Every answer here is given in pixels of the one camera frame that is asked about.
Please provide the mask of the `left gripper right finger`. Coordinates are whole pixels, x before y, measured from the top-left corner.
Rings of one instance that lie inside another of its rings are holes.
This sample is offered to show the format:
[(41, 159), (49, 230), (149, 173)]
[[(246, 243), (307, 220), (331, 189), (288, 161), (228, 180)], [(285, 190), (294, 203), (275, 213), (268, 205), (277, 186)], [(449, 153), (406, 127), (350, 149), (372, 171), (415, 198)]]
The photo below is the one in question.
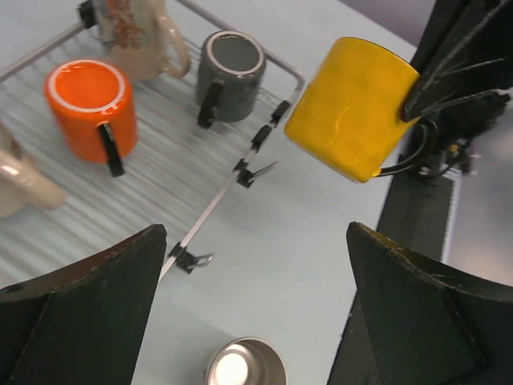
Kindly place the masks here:
[(349, 259), (383, 384), (510, 384), (512, 288), (358, 222)]

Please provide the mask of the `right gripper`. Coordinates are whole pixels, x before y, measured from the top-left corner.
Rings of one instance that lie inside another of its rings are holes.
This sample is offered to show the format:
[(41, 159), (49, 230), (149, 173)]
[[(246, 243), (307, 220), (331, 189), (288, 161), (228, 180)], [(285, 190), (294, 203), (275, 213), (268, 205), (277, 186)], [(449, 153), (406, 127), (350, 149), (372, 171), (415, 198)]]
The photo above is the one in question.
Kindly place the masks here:
[(410, 65), (420, 77), (403, 101), (403, 121), (446, 107), (436, 119), (440, 140), (492, 129), (512, 106), (510, 92), (496, 92), (512, 87), (512, 2), (435, 2)]

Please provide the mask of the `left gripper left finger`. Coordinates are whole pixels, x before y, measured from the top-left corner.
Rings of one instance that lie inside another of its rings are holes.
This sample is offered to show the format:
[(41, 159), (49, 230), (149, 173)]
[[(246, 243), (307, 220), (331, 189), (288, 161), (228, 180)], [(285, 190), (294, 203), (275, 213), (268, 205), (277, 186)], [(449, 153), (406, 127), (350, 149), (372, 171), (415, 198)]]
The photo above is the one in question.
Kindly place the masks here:
[(1, 290), (3, 384), (129, 384), (166, 250), (163, 225)]

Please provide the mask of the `yellow mug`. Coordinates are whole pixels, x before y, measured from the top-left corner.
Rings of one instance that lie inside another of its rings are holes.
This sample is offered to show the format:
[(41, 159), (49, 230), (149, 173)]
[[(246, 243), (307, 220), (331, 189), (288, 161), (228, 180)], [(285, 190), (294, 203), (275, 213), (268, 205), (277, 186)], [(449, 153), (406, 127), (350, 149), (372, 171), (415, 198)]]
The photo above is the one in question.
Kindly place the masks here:
[[(358, 183), (406, 171), (421, 163), (438, 139), (436, 124), (401, 117), (420, 74), (404, 59), (361, 38), (339, 38), (285, 125), (299, 148)], [(407, 130), (419, 124), (420, 147), (402, 162), (383, 167)]]

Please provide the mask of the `beige floral mug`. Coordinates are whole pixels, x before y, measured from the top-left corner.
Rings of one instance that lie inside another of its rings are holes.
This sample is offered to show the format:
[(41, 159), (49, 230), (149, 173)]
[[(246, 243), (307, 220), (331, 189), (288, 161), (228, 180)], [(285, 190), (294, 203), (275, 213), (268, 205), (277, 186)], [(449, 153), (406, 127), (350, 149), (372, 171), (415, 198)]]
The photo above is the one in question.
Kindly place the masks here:
[(65, 197), (65, 192), (37, 169), (31, 154), (1, 124), (1, 217), (28, 204), (56, 209)]

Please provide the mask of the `stainless steel cup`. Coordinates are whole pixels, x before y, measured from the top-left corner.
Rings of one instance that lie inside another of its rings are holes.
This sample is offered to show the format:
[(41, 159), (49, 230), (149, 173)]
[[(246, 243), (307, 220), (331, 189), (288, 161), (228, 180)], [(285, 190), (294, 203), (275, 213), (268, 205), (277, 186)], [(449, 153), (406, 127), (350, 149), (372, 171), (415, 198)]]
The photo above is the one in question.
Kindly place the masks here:
[(289, 376), (278, 351), (261, 338), (243, 337), (220, 348), (204, 370), (204, 384), (287, 385)]

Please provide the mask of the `orange mug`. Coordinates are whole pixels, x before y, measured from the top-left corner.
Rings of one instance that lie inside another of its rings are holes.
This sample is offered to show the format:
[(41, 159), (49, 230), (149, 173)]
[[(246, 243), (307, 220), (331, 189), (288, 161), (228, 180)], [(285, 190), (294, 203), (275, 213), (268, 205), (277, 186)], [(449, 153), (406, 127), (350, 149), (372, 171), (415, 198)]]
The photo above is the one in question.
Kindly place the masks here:
[(118, 67), (87, 58), (61, 63), (46, 76), (44, 95), (75, 156), (105, 164), (113, 177), (125, 174), (138, 131), (132, 86)]

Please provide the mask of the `dark grey mug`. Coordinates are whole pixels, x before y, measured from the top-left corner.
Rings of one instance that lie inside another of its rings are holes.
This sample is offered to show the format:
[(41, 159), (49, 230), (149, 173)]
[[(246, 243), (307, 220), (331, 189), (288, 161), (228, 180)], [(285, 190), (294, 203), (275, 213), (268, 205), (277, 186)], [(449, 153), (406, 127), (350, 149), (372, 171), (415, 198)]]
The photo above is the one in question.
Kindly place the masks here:
[(253, 37), (219, 30), (201, 48), (196, 83), (196, 118), (202, 128), (216, 121), (236, 123), (254, 108), (266, 69), (265, 50)]

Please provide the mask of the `beige patterned mug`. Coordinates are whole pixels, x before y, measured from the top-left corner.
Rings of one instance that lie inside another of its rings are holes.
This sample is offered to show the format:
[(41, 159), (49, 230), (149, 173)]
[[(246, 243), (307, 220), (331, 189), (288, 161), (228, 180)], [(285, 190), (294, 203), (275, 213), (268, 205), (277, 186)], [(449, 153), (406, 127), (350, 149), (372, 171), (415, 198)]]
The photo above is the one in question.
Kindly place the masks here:
[(165, 1), (93, 1), (107, 59), (132, 80), (181, 79), (191, 58)]

